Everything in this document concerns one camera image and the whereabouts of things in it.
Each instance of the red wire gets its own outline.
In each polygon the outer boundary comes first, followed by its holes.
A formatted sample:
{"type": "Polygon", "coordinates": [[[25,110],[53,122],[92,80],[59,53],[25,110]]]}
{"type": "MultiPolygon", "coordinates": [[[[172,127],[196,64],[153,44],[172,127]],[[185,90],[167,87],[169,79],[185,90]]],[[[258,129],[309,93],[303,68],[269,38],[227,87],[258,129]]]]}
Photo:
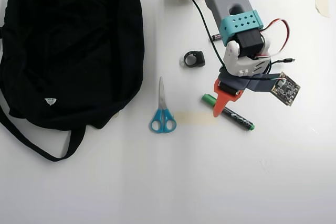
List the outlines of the red wire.
{"type": "Polygon", "coordinates": [[[285,48],[285,46],[286,46],[286,44],[287,44],[287,42],[288,42],[288,40],[289,40],[289,36],[290,36],[290,28],[289,28],[289,24],[287,23],[286,20],[281,19],[281,18],[277,18],[277,19],[273,20],[271,23],[269,23],[269,25],[268,25],[265,29],[260,30],[260,32],[266,31],[268,28],[270,28],[272,25],[274,25],[274,24],[275,24],[276,22],[278,22],[278,21],[283,22],[284,25],[286,26],[286,29],[287,29],[287,37],[286,37],[286,40],[285,40],[284,45],[283,45],[283,46],[281,47],[281,49],[280,49],[276,54],[274,54],[274,55],[257,55],[257,57],[258,57],[258,56],[262,56],[262,57],[265,57],[265,56],[267,56],[267,57],[275,56],[275,55],[281,53],[281,52],[283,51],[283,49],[285,48]]]}

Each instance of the wire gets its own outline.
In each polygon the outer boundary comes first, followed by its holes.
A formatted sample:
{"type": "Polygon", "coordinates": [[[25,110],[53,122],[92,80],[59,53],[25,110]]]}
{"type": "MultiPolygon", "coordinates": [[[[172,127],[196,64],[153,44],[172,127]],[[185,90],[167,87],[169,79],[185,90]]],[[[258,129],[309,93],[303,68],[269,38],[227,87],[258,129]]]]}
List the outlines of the wire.
{"type": "Polygon", "coordinates": [[[251,81],[275,81],[275,80],[286,80],[286,78],[257,78],[257,77],[240,77],[241,79],[251,80],[251,81]]]}
{"type": "Polygon", "coordinates": [[[283,59],[283,60],[277,60],[277,61],[274,61],[274,62],[270,61],[269,64],[268,64],[268,66],[267,66],[267,68],[264,71],[264,74],[269,74],[271,72],[272,66],[274,64],[277,64],[277,63],[290,63],[290,62],[294,62],[294,61],[295,61],[295,59],[293,59],[293,58],[287,58],[287,59],[283,59]]]}
{"type": "Polygon", "coordinates": [[[276,24],[278,22],[283,22],[284,25],[286,26],[287,36],[286,36],[285,43],[283,44],[283,46],[280,48],[280,50],[277,53],[272,54],[272,55],[257,55],[256,56],[257,58],[268,58],[268,57],[276,56],[276,55],[280,54],[283,51],[283,49],[285,48],[285,46],[286,46],[286,44],[289,40],[289,36],[290,36],[290,28],[289,28],[289,24],[287,23],[286,20],[281,19],[281,18],[277,18],[277,19],[273,20],[271,23],[269,23],[269,25],[265,29],[260,30],[260,32],[262,33],[263,31],[266,31],[268,28],[270,28],[271,26],[273,26],[274,24],[276,24]]]}
{"type": "Polygon", "coordinates": [[[224,66],[224,62],[223,62],[222,58],[220,57],[220,55],[219,55],[219,53],[218,53],[218,50],[217,50],[217,48],[216,48],[214,42],[212,41],[212,37],[211,37],[210,31],[209,31],[209,28],[208,28],[208,26],[207,26],[207,24],[206,24],[206,22],[205,22],[205,18],[204,18],[204,16],[203,16],[203,13],[202,13],[200,7],[198,6],[198,4],[196,3],[196,1],[195,1],[195,0],[192,0],[192,2],[194,3],[194,5],[196,6],[197,10],[199,11],[199,13],[200,13],[200,15],[201,15],[201,18],[202,18],[202,21],[203,21],[205,30],[206,30],[206,32],[208,33],[209,39],[210,39],[210,41],[211,41],[211,45],[212,45],[212,47],[213,47],[214,50],[215,50],[216,56],[217,56],[217,58],[219,59],[219,61],[221,62],[221,64],[224,66]]]}

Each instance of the scissors blade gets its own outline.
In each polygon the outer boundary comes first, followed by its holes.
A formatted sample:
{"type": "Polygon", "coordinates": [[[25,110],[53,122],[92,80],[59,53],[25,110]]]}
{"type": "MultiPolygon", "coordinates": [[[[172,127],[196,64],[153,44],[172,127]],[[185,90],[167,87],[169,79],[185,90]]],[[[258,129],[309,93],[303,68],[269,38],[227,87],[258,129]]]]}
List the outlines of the scissors blade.
{"type": "Polygon", "coordinates": [[[162,110],[167,109],[162,77],[160,77],[160,84],[159,84],[159,108],[162,110]]]}

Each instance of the orange gripper tip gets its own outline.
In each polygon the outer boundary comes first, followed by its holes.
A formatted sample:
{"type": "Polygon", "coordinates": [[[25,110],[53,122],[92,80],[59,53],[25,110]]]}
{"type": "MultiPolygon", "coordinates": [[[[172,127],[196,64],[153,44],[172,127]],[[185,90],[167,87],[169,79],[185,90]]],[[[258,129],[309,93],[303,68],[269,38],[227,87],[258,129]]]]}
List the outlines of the orange gripper tip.
{"type": "Polygon", "coordinates": [[[220,90],[218,79],[215,82],[214,91],[218,94],[217,102],[214,106],[214,117],[218,117],[221,114],[229,101],[236,102],[244,93],[243,90],[240,90],[237,95],[231,95],[220,90]]]}

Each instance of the circuit board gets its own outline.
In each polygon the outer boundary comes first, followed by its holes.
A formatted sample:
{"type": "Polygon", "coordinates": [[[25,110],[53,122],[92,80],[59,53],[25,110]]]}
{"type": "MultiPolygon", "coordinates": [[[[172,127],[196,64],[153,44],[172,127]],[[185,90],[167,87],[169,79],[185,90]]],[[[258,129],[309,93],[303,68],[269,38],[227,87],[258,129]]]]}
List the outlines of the circuit board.
{"type": "Polygon", "coordinates": [[[301,87],[284,73],[281,73],[279,78],[284,79],[278,80],[275,83],[271,90],[271,93],[275,95],[285,105],[292,106],[293,101],[298,95],[301,87]]]}

